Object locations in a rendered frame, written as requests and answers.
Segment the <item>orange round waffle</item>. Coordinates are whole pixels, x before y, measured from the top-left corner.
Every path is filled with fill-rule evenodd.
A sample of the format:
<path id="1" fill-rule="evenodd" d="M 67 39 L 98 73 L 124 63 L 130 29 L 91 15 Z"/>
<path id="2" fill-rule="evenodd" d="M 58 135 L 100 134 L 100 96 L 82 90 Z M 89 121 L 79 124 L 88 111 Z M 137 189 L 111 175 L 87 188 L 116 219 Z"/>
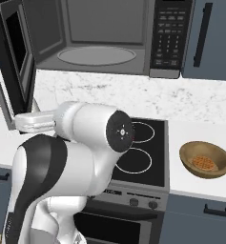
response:
<path id="1" fill-rule="evenodd" d="M 196 168 L 205 172 L 215 172 L 218 170 L 215 162 L 207 156 L 197 155 L 193 158 L 192 163 Z"/>

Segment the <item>blue-grey cupboard door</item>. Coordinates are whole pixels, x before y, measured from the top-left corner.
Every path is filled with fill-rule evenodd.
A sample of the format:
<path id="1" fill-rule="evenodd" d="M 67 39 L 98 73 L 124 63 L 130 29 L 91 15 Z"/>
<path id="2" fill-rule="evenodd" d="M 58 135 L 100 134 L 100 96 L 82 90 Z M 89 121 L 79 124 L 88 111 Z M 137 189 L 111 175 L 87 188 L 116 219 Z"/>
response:
<path id="1" fill-rule="evenodd" d="M 206 3 L 212 3 L 213 8 L 201 63 L 195 68 L 195 50 Z M 182 76 L 226 80 L 226 0 L 195 0 Z"/>

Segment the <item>black microwave door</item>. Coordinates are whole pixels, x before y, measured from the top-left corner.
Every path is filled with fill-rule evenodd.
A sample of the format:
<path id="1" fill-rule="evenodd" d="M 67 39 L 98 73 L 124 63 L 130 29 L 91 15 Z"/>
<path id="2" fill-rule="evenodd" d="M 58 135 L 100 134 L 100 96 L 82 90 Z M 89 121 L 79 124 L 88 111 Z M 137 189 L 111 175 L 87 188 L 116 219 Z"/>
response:
<path id="1" fill-rule="evenodd" d="M 9 130 L 31 112 L 36 65 L 22 0 L 0 0 L 0 106 Z"/>

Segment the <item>black hob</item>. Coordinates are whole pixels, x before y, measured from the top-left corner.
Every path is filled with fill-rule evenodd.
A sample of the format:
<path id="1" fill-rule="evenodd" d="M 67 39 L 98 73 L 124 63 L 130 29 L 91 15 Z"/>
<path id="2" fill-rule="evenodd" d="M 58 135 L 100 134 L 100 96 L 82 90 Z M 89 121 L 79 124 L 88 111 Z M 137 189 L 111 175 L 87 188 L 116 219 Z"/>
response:
<path id="1" fill-rule="evenodd" d="M 133 118 L 133 125 L 134 142 L 117 161 L 113 180 L 164 188 L 167 122 Z"/>

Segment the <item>grey microwave oven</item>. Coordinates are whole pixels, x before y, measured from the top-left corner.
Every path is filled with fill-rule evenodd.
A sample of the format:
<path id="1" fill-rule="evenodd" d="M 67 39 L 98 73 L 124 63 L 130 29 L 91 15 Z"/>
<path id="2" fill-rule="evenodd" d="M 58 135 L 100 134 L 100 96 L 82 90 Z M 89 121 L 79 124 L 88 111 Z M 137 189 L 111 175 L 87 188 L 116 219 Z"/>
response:
<path id="1" fill-rule="evenodd" d="M 23 0 L 36 67 L 51 71 L 177 78 L 193 0 Z M 57 54 L 103 46 L 134 51 L 110 66 L 79 66 Z"/>

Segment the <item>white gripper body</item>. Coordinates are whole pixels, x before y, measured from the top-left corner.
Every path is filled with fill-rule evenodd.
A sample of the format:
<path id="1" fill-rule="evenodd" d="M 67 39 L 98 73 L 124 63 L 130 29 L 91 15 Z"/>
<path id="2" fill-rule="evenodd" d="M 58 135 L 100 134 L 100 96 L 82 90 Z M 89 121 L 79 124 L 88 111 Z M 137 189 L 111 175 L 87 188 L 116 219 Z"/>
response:
<path id="1" fill-rule="evenodd" d="M 19 113 L 14 117 L 15 128 L 27 133 L 52 131 L 55 126 L 53 114 L 54 111 Z"/>

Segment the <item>grey microwave turntable plate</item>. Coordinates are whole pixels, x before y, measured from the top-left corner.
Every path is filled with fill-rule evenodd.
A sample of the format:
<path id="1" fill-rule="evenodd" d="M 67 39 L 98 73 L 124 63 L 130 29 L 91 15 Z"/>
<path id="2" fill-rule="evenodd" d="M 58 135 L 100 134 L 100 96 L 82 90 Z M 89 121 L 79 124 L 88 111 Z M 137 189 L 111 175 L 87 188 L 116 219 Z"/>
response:
<path id="1" fill-rule="evenodd" d="M 119 47 L 90 46 L 69 48 L 57 54 L 66 63 L 79 66 L 110 66 L 129 62 L 136 53 Z"/>

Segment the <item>steel oven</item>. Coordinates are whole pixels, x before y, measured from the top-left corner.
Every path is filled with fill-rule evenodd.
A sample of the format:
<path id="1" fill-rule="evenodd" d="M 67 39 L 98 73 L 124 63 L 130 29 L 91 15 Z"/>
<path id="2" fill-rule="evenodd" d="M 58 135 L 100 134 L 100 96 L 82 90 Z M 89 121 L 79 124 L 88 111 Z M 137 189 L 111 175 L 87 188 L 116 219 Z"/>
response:
<path id="1" fill-rule="evenodd" d="M 111 183 L 102 194 L 90 197 L 88 201 L 131 206 L 130 199 L 136 198 L 137 208 L 152 211 L 157 214 L 157 218 L 135 221 L 86 213 L 83 210 L 74 216 L 74 222 L 88 244 L 158 244 L 168 195 L 167 187 L 134 187 Z M 158 204 L 156 209 L 149 207 L 150 201 Z"/>

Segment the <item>brown wooden bowl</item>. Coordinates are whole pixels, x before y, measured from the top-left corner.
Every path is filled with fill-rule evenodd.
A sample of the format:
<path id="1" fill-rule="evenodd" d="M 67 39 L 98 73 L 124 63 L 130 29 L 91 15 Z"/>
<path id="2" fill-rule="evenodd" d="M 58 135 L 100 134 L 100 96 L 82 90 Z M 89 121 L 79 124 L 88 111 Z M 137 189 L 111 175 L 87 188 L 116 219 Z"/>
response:
<path id="1" fill-rule="evenodd" d="M 203 155 L 211 158 L 218 167 L 215 172 L 205 172 L 196 168 L 192 160 L 197 155 Z M 219 146 L 203 141 L 191 141 L 181 146 L 179 157 L 184 167 L 193 175 L 211 179 L 218 178 L 226 174 L 226 151 Z"/>

